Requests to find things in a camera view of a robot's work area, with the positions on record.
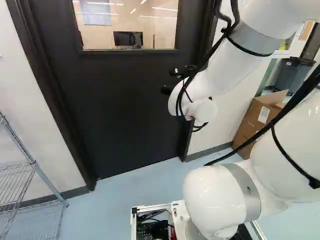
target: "metal wire rack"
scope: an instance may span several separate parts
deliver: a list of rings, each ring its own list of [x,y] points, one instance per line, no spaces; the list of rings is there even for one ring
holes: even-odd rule
[[[0,239],[6,237],[34,174],[29,164],[0,167],[0,215],[7,212],[0,219]]]
[[[27,162],[0,167],[0,240],[57,240],[67,201],[41,170],[1,112],[0,127],[5,128]],[[19,208],[35,173],[57,200]]]
[[[58,240],[65,206],[57,200],[19,209],[5,240]]]

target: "ceiling light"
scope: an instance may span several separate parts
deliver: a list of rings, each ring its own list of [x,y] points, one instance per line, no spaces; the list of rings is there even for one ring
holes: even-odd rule
[[[100,4],[100,5],[115,5],[114,3],[110,2],[96,2],[96,1],[87,1],[87,4]]]
[[[163,8],[163,7],[156,7],[156,6],[153,6],[152,8],[153,8],[153,9],[159,9],[159,10],[167,10],[167,11],[175,11],[175,12],[178,12],[178,10],[176,10],[176,9],[171,9],[171,8]]]
[[[116,13],[107,13],[107,12],[95,12],[94,14],[99,14],[99,15],[118,15]]]
[[[159,16],[144,16],[144,15],[139,15],[139,17],[143,17],[143,18],[154,18],[154,19],[160,18]]]

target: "wall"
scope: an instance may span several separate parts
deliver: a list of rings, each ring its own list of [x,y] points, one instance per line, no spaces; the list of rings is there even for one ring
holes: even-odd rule
[[[85,186],[39,89],[5,1],[0,1],[0,110],[26,148],[61,192]],[[0,129],[0,164],[23,162],[4,129]],[[52,194],[35,176],[24,200]]]
[[[240,13],[243,2],[244,1],[239,0]],[[221,11],[228,16],[232,16],[230,2],[223,1]],[[222,34],[220,29],[225,26],[225,22],[218,21],[214,43]],[[233,90],[216,98],[218,114],[203,130],[192,134],[188,155],[233,140],[249,104],[257,92],[270,60],[270,58],[266,58],[254,72],[248,75]]]
[[[173,49],[177,12],[152,9],[152,7],[178,9],[178,0],[147,0],[144,4],[140,4],[140,2],[141,0],[113,1],[114,5],[110,5],[110,12],[117,15],[110,16],[112,26],[98,26],[84,25],[80,2],[73,1],[84,49],[114,49],[113,31],[143,32],[143,47],[145,49],[153,48],[153,35],[155,35],[156,49]],[[139,17],[139,15],[160,18]]]

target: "door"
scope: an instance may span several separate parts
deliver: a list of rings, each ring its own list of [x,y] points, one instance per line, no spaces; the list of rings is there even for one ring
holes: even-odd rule
[[[28,0],[98,179],[177,156],[163,85],[195,64],[211,0]]]
[[[301,53],[301,58],[313,60],[320,47],[320,26],[319,23],[315,23],[310,33],[310,36],[304,46]]]

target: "computer monitor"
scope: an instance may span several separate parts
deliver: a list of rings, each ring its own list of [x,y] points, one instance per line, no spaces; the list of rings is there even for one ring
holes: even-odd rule
[[[113,37],[116,46],[141,48],[144,45],[142,31],[114,31]]]

